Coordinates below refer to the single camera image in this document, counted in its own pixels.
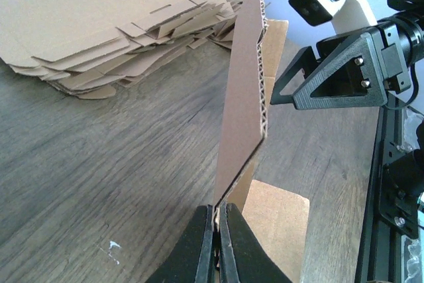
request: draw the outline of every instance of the screw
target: screw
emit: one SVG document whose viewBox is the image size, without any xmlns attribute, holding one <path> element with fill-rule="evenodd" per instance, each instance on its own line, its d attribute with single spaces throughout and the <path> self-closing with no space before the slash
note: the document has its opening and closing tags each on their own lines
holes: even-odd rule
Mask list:
<svg viewBox="0 0 424 283">
<path fill-rule="evenodd" d="M 398 197 L 400 200 L 403 200 L 403 199 L 405 198 L 405 196 L 406 196 L 406 193 L 405 193 L 403 190 L 399 190 L 399 191 L 397 192 L 397 197 Z"/>
<path fill-rule="evenodd" d="M 402 217 L 395 217 L 395 224 L 399 227 L 399 228 L 403 228 L 403 226 L 405 225 L 405 219 Z"/>
<path fill-rule="evenodd" d="M 363 65 L 363 64 L 364 64 L 364 59 L 362 59 L 361 57 L 359 57 L 359 58 L 356 58 L 356 59 L 354 60 L 354 62 L 355 62 L 355 64 L 356 64 L 357 66 L 361 66 L 361 65 Z"/>
<path fill-rule="evenodd" d="M 370 84 L 371 84 L 370 80 L 363 80 L 360 82 L 360 85 L 364 88 L 370 87 Z"/>
</svg>

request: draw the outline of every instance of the cardboard sheet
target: cardboard sheet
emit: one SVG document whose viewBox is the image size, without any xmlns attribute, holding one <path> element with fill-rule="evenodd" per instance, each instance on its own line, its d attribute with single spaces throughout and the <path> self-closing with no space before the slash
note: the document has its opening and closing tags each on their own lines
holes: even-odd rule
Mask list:
<svg viewBox="0 0 424 283">
<path fill-rule="evenodd" d="M 95 91 L 77 95 L 80 99 L 106 99 L 116 94 L 117 90 L 111 85 L 105 85 Z"/>
<path fill-rule="evenodd" d="M 309 200 L 253 180 L 243 209 L 258 242 L 293 282 L 300 282 Z"/>
<path fill-rule="evenodd" d="M 278 65 L 286 42 L 288 22 L 267 20 L 267 23 L 268 27 L 262 41 L 262 63 L 264 65 L 265 104 L 268 108 Z M 248 166 L 240 174 L 237 185 L 227 198 L 227 201 L 235 203 L 240 211 L 243 210 L 255 168 L 256 157 L 250 159 Z"/>
<path fill-rule="evenodd" d="M 206 2 L 206 0 L 182 0 L 175 5 L 165 6 L 163 9 L 159 11 L 155 11 L 151 13 L 149 16 L 135 21 L 134 24 L 145 31 L 150 31 L 163 23 L 172 20 L 173 18 L 191 11 Z"/>
<path fill-rule="evenodd" d="M 15 61 L 17 65 L 30 56 L 54 62 L 110 41 L 115 27 L 180 1 L 183 0 L 0 0 L 2 7 L 8 8 L 2 14 L 2 29 L 23 47 L 10 57 L 4 54 L 9 51 L 8 43 L 1 41 L 0 56 L 7 57 L 6 63 Z"/>
<path fill-rule="evenodd" d="M 235 25 L 218 151 L 213 205 L 226 198 L 266 136 L 266 106 L 260 60 L 266 27 L 263 0 L 246 0 Z"/>
<path fill-rule="evenodd" d="M 125 79 L 122 79 L 118 82 L 119 85 L 123 87 L 132 87 L 135 84 L 137 84 L 139 81 L 143 80 L 148 74 L 151 74 L 152 72 L 158 70 L 162 66 L 168 64 L 172 60 L 176 59 L 177 57 L 181 56 L 182 54 L 186 53 L 187 48 L 184 46 L 182 48 L 179 48 L 175 52 L 172 52 L 168 56 L 164 57 L 163 59 L 160 59 L 153 63 L 149 69 L 145 71 L 145 73 L 136 76 L 136 77 L 127 77 Z"/>
<path fill-rule="evenodd" d="M 193 37 L 179 39 L 173 44 L 167 44 L 156 48 L 155 50 L 144 52 L 139 54 L 136 58 L 128 61 L 109 72 L 110 75 L 122 75 L 122 76 L 139 76 L 144 73 L 153 63 L 161 59 L 167 53 L 177 50 L 181 47 L 185 47 L 193 42 Z"/>
<path fill-rule="evenodd" d="M 109 61 L 112 61 L 116 58 L 120 58 L 121 56 L 126 56 L 127 53 L 132 52 L 133 50 L 136 50 L 139 47 L 140 47 L 139 44 L 133 41 L 130 41 L 129 46 L 126 48 L 106 54 L 96 59 L 92 59 L 91 61 L 78 64 L 77 66 L 73 66 L 71 68 L 68 68 L 67 70 L 74 71 L 74 72 L 85 72 L 96 67 L 102 67 L 103 64 L 108 63 Z"/>
<path fill-rule="evenodd" d="M 103 58 L 110 53 L 120 51 L 121 49 L 126 49 L 129 46 L 130 42 L 124 36 L 120 36 L 119 38 L 106 42 L 105 44 L 95 46 L 94 48 L 90 48 L 83 52 L 73 54 L 71 56 L 68 56 L 52 63 L 43 62 L 42 60 L 39 60 L 38 62 L 41 65 L 46 66 L 47 68 L 56 71 L 64 71 L 74 66 L 83 64 L 84 62 L 90 62 L 97 58 Z"/>
<path fill-rule="evenodd" d="M 167 23 L 164 23 L 161 25 L 156 32 L 153 33 L 155 38 L 162 38 L 163 36 L 169 35 L 176 27 L 181 26 L 186 21 L 190 20 L 194 16 L 197 16 L 198 14 L 204 12 L 206 10 L 205 7 L 198 7 L 194 10 L 189 11 L 188 13 L 184 13 L 180 15 L 179 17 L 175 18 L 174 20 L 171 20 Z"/>
<path fill-rule="evenodd" d="M 207 39 L 202 38 L 202 39 L 198 39 L 195 42 L 189 44 L 188 46 L 192 49 L 197 49 L 199 48 L 202 44 L 205 44 L 207 42 Z"/>
<path fill-rule="evenodd" d="M 207 38 L 208 36 L 210 36 L 213 33 L 214 33 L 214 30 L 212 28 L 210 28 L 210 29 L 206 29 L 206 30 L 204 30 L 200 33 L 195 34 L 194 37 L 196 39 L 203 39 L 203 38 Z"/>
</svg>

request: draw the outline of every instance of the wooden table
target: wooden table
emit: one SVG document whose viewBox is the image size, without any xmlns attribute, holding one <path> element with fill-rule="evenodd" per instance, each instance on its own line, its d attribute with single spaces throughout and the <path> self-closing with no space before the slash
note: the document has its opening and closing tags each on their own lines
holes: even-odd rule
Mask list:
<svg viewBox="0 0 424 283">
<path fill-rule="evenodd" d="M 208 43 L 101 101 L 1 68 L 0 282 L 143 282 L 212 200 L 229 55 Z M 269 118 L 256 178 L 311 200 L 303 281 L 352 282 L 377 109 Z"/>
</svg>

